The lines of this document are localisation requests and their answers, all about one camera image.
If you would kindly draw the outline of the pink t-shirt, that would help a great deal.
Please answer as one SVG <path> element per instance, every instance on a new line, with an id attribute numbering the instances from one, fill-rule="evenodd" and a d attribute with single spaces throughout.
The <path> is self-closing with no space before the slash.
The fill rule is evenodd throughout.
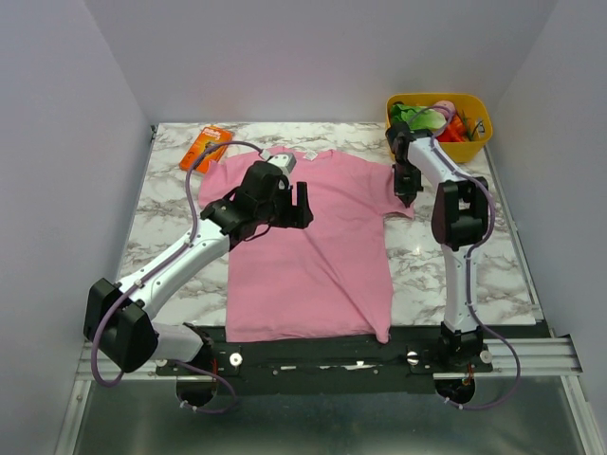
<path id="1" fill-rule="evenodd" d="M 297 152 L 291 175 L 308 187 L 314 219 L 272 228 L 229 254 L 230 342 L 372 334 L 389 341 L 393 280 L 384 219 L 413 217 L 393 170 L 336 150 Z"/>

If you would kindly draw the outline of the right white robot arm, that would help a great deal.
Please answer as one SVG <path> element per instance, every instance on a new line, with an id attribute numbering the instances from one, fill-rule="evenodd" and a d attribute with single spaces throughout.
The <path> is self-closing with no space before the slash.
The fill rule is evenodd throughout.
<path id="1" fill-rule="evenodd" d="M 423 190 L 423 179 L 435 191 L 432 236 L 441 246 L 447 285 L 435 356 L 443 369 L 455 372 L 478 356 L 484 345 L 483 330 L 473 314 L 477 257 L 494 223 L 487 181 L 463 171 L 429 130 L 414 131 L 399 122 L 388 127 L 386 139 L 395 159 L 396 197 L 409 208 Z"/>

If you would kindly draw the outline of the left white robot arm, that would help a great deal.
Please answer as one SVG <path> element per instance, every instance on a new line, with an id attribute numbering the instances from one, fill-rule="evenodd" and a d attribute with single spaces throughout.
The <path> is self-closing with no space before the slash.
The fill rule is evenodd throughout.
<path id="1" fill-rule="evenodd" d="M 257 160 L 242 183 L 194 214 L 192 227 L 139 271 L 116 283 L 95 282 L 86 305 L 84 336 L 123 373 L 149 360 L 177 360 L 187 373 L 203 373 L 211 360 L 207 341 L 192 325 L 168 325 L 155 318 L 164 304 L 201 269 L 260 226 L 304 229 L 313 220 L 307 185 L 289 182 L 292 153 Z"/>

